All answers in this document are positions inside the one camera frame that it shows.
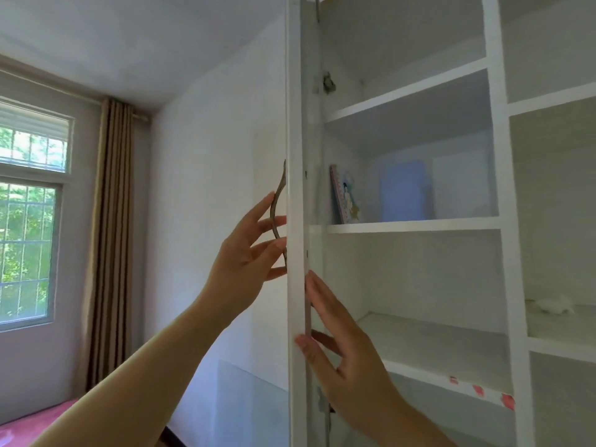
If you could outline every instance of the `striped curtain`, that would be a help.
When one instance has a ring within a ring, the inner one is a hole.
[[[133,108],[102,107],[85,283],[82,383],[89,391],[130,355]]]

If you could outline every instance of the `curved metal handle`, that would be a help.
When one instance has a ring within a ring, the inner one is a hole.
[[[279,196],[281,195],[281,192],[285,187],[286,187],[286,161],[284,160],[284,173],[281,176],[281,181],[279,182],[277,191],[275,191],[275,197],[273,198],[273,202],[271,204],[271,211],[269,212],[269,217],[271,217],[271,223],[273,225],[273,235],[275,235],[275,238],[279,238],[279,232],[277,231],[277,226],[275,225],[275,209],[277,208],[277,201],[279,200]],[[287,253],[286,249],[284,249],[284,262],[286,263],[286,268],[287,268],[288,253]]]

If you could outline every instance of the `cabinet door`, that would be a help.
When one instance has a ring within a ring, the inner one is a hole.
[[[319,45],[318,0],[287,3],[288,129],[288,330],[290,333],[290,444],[324,447],[328,443],[326,404],[296,335],[320,323],[305,299],[304,275],[323,275],[321,223],[323,169],[323,75]]]

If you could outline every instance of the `window frame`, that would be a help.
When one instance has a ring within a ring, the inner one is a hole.
[[[21,104],[5,97],[0,97],[0,101],[6,104],[15,105],[20,108],[25,108],[26,110],[39,112],[40,114],[59,117],[69,122],[69,138],[64,172],[37,169],[24,165],[0,163],[0,182],[15,185],[27,185],[31,187],[52,188],[56,191],[56,197],[54,201],[54,225],[52,227],[52,246],[49,265],[47,313],[44,316],[35,316],[21,320],[0,322],[0,332],[6,332],[32,326],[44,325],[52,323],[55,320],[63,192],[64,186],[68,185],[72,181],[71,162],[73,154],[72,149],[75,120],[70,116],[44,110],[43,108],[28,104]]]

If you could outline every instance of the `illustrated figure on notebook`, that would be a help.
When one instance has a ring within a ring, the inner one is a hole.
[[[360,208],[354,202],[352,191],[350,190],[350,187],[347,186],[346,182],[344,182],[343,184],[343,198],[346,201],[347,211],[350,213],[352,219],[358,220],[358,213],[360,212]]]

